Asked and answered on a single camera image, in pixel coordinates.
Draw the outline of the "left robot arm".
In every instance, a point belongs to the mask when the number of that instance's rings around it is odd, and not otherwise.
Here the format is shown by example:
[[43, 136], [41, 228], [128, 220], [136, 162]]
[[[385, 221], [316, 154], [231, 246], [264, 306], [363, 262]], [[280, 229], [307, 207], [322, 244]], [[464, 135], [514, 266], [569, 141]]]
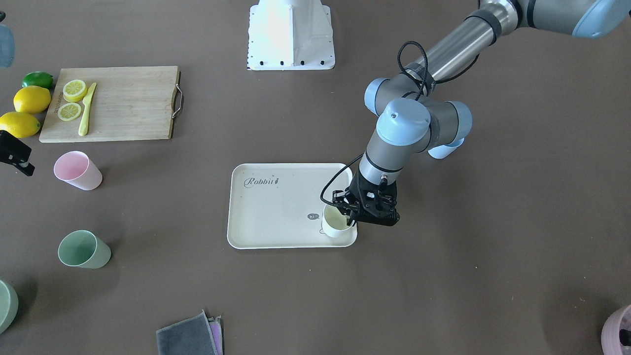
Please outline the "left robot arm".
[[464, 142], [473, 115], [466, 104], [433, 97], [437, 88], [455, 81], [486, 48], [521, 28], [600, 38], [630, 16], [628, 0], [480, 0], [450, 34], [430, 49], [403, 43], [397, 53], [398, 72], [368, 85], [364, 103], [376, 115], [376, 127], [358, 168], [344, 189], [333, 191], [325, 218], [342, 228], [367, 223], [392, 226], [399, 222], [397, 178], [410, 158], [428, 151], [442, 159]]

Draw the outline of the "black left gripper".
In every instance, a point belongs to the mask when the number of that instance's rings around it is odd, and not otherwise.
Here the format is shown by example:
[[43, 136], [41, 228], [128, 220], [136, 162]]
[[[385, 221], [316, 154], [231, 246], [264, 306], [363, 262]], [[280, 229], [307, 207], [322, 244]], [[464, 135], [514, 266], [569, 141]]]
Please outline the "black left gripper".
[[348, 226], [357, 222], [393, 226], [400, 220], [397, 212], [397, 184], [382, 179], [372, 184], [363, 175], [356, 174], [349, 190], [334, 190], [332, 204], [347, 218]]

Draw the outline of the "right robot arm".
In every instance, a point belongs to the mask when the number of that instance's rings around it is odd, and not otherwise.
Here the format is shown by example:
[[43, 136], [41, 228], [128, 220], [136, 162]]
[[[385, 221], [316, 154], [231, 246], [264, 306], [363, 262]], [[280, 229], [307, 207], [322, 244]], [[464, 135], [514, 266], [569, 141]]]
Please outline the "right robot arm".
[[[0, 67], [8, 68], [14, 61], [14, 36], [9, 27], [0, 25]], [[14, 166], [26, 176], [32, 176], [35, 167], [29, 163], [32, 149], [20, 139], [2, 129], [0, 131], [0, 162]]]

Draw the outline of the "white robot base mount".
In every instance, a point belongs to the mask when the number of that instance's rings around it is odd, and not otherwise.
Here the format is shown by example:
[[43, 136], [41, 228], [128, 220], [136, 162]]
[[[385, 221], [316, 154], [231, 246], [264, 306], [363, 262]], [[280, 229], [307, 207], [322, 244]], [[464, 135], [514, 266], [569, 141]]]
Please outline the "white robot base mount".
[[331, 10], [321, 1], [260, 0], [250, 7], [248, 70], [330, 70], [335, 63]]

